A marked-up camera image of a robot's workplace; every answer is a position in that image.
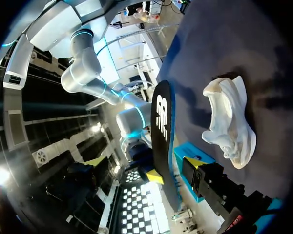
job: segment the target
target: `new balance logo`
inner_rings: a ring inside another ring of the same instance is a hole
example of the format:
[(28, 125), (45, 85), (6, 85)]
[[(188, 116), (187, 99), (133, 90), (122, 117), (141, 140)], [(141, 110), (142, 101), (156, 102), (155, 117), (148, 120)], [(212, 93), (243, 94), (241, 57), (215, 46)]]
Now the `new balance logo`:
[(156, 98), (156, 112), (159, 114), (156, 117), (156, 126), (161, 130), (165, 141), (167, 141), (167, 101), (166, 98), (162, 98), (161, 95), (158, 95)]

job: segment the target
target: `white sneaker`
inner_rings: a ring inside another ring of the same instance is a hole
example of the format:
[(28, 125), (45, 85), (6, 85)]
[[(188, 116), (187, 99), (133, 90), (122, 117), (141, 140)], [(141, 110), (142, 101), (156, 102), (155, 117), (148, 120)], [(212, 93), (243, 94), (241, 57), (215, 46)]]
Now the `white sneaker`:
[(213, 80), (203, 95), (209, 98), (212, 114), (210, 131), (204, 131), (202, 139), (219, 145), (235, 168), (245, 167), (254, 154), (256, 134), (244, 116), (247, 96), (242, 77)]

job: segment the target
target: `black equipment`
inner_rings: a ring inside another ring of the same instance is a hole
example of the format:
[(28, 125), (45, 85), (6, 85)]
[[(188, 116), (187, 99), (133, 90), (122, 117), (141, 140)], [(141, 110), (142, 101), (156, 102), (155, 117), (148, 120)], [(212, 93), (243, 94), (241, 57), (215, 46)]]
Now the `black equipment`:
[(221, 233), (254, 234), (255, 222), (267, 214), (272, 199), (259, 191), (244, 195), (244, 185), (237, 185), (223, 174), (224, 168), (218, 163), (196, 167), (183, 159), (182, 173), (198, 197), (203, 197), (224, 223), (217, 231)]

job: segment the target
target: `desk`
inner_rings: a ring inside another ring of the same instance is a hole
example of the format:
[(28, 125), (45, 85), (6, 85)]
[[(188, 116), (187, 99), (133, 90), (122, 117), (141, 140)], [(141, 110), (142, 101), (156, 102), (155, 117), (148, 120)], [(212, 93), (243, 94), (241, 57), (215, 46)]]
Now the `desk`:
[[(287, 42), (253, 1), (193, 1), (157, 77), (174, 84), (180, 143), (215, 158), (228, 178), (245, 185), (246, 195), (259, 190), (284, 198), (293, 177), (293, 54)], [(257, 134), (253, 158), (241, 170), (201, 138), (211, 118), (203, 89), (228, 72), (244, 80), (246, 117)]]

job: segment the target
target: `checkerboard pattern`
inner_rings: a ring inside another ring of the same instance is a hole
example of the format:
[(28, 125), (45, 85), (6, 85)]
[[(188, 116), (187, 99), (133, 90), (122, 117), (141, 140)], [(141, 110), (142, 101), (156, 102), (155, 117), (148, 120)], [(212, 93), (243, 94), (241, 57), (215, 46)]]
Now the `checkerboard pattern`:
[(126, 174), (126, 183), (137, 182), (141, 177), (137, 171), (132, 171)]
[(124, 189), (121, 203), (122, 234), (162, 234), (170, 231), (157, 184), (147, 183)]

